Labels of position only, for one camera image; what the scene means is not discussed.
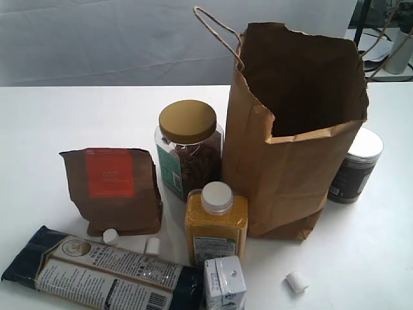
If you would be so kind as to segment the white marshmallow left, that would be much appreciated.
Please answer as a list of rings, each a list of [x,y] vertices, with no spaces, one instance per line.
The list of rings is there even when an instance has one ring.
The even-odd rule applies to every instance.
[[[116,245],[119,235],[115,229],[107,229],[103,233],[103,242],[107,245]]]

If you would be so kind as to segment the clear jar gold lid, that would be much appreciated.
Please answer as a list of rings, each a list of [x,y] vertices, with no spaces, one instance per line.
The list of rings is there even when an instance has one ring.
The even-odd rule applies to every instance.
[[[154,133],[161,178],[184,202],[190,191],[221,179],[223,129],[207,103],[186,99],[166,106]]]

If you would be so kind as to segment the white marshmallow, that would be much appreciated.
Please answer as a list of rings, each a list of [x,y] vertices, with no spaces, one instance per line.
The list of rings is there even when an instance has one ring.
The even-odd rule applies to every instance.
[[[159,256],[161,247],[161,239],[157,237],[151,237],[147,240],[145,254],[151,256]]]
[[[286,275],[285,280],[295,293],[302,293],[308,288],[308,284],[298,272],[291,272]]]
[[[107,229],[103,233],[103,242],[107,245],[116,245],[119,235],[115,229]]]

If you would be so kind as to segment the small white milk carton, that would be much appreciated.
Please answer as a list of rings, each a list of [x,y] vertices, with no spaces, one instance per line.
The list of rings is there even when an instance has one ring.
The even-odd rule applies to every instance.
[[[206,308],[244,310],[247,286],[238,256],[205,260]]]

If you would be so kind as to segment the brown pouch with orange label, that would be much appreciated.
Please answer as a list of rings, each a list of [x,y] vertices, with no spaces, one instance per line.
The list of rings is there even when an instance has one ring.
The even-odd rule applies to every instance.
[[[71,201],[88,221],[87,233],[158,233],[163,202],[156,166],[144,149],[86,148],[60,152]]]

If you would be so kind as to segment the yellow grain bottle white cap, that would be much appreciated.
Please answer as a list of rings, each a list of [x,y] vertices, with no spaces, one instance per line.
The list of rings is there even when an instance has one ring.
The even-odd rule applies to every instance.
[[[248,200],[226,183],[213,181],[188,194],[185,232],[193,266],[213,258],[242,258],[247,227]]]

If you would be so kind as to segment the white cylinder in background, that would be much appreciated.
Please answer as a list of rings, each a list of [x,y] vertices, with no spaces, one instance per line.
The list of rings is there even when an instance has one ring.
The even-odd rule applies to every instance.
[[[412,36],[409,29],[400,27],[393,42],[388,61],[384,69],[391,74],[402,74],[412,56]]]

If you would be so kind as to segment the dark noodle package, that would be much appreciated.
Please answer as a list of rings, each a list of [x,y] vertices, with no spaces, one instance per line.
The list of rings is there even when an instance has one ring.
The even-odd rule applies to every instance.
[[[2,274],[93,309],[199,309],[203,272],[40,227]]]

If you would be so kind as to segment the black tripod stand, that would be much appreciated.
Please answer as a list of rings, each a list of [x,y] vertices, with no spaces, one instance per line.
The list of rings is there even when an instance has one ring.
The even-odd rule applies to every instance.
[[[354,43],[356,44],[357,47],[359,46],[359,41],[361,39],[363,28],[367,20],[370,5],[371,5],[371,0],[364,0],[361,6],[361,9],[360,9],[360,15],[358,17],[358,23],[357,23],[356,32],[354,35]]]

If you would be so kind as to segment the dark can silver lid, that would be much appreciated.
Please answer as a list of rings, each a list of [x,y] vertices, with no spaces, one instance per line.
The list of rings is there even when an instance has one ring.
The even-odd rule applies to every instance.
[[[361,127],[329,187],[328,199],[344,204],[356,202],[383,147],[383,141],[375,132]]]

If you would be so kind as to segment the white marshmallow middle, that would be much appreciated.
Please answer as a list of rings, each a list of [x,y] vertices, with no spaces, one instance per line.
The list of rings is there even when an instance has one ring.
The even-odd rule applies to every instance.
[[[157,237],[151,237],[147,240],[145,254],[151,256],[159,256],[161,247],[161,239]]]

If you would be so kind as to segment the white marshmallow right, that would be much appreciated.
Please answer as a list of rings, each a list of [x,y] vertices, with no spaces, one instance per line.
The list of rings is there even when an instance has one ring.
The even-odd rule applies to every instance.
[[[308,284],[298,272],[291,272],[286,275],[285,280],[295,293],[302,293],[308,288]]]

